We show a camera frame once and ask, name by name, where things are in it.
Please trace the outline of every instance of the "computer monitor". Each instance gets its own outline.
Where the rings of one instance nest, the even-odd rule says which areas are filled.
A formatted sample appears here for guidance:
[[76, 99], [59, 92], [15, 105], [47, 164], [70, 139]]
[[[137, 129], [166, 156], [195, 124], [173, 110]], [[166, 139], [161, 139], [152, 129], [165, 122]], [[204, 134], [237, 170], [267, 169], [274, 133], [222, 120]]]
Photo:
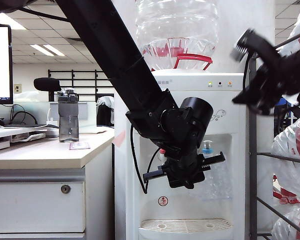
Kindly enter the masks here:
[[0, 24], [0, 104], [13, 103], [11, 28]]

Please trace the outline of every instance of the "gray water bottle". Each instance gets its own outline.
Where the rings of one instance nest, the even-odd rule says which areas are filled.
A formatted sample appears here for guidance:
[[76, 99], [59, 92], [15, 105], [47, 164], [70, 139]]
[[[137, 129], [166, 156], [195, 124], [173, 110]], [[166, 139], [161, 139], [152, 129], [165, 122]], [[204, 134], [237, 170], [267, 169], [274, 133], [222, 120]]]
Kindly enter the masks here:
[[73, 88], [58, 96], [59, 142], [79, 141], [78, 100]]

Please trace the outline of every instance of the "desk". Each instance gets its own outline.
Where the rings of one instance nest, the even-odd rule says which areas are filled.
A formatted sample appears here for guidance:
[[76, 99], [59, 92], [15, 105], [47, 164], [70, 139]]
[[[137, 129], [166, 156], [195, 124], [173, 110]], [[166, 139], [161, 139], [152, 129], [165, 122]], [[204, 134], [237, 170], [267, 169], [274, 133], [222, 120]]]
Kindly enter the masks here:
[[0, 150], [0, 239], [111, 240], [114, 130], [81, 134], [90, 149], [59, 138]]

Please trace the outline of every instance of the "black microphone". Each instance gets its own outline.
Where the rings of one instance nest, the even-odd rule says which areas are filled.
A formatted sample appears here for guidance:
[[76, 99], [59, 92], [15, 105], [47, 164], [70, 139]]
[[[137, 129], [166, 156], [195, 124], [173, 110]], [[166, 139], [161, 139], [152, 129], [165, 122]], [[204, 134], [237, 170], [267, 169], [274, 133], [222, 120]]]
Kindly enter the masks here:
[[39, 91], [57, 92], [61, 91], [58, 79], [52, 77], [39, 77], [33, 81], [35, 89]]

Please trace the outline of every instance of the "rack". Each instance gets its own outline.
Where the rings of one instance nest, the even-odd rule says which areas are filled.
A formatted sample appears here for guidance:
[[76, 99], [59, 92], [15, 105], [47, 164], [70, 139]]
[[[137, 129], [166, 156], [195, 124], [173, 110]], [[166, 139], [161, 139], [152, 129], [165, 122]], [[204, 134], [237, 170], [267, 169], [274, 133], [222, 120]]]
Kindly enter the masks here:
[[[256, 58], [252, 57], [249, 62], [249, 79], [253, 79], [257, 72]], [[272, 211], [278, 217], [283, 219], [286, 223], [291, 225], [300, 233], [300, 227], [293, 223], [291, 220], [286, 218], [283, 214], [278, 212], [276, 209], [271, 207], [268, 203], [258, 197], [257, 194], [257, 156], [266, 156], [276, 159], [281, 159], [285, 161], [291, 161], [295, 163], [300, 163], [300, 159], [273, 155], [268, 152], [257, 152], [257, 115], [253, 112], [249, 112], [249, 149], [250, 149], [250, 160], [249, 160], [249, 189], [250, 189], [250, 239], [257, 240], [258, 237], [262, 237], [266, 240], [271, 240], [271, 233], [258, 233], [257, 227], [257, 205], [258, 202], [265, 206], [267, 209]]]
[[[59, 78], [60, 80], [60, 86], [62, 88], [76, 88], [76, 89], [93, 89], [93, 93], [79, 93], [79, 96], [90, 96], [93, 97], [93, 101], [97, 101], [99, 97], [102, 96], [113, 96], [113, 93], [99, 93], [100, 89], [109, 89], [112, 90], [114, 87], [109, 82], [108, 78], [99, 78], [99, 75], [105, 76], [103, 71], [99, 70], [50, 70], [48, 69], [48, 77], [51, 78], [53, 74], [70, 74], [70, 78]], [[91, 78], [76, 78], [77, 73], [86, 73], [91, 74], [93, 77]], [[86, 82], [90, 84], [81, 85], [80, 82]], [[98, 83], [100, 81], [106, 81], [107, 85], [99, 85]], [[49, 102], [54, 101], [54, 92], [49, 92]]]

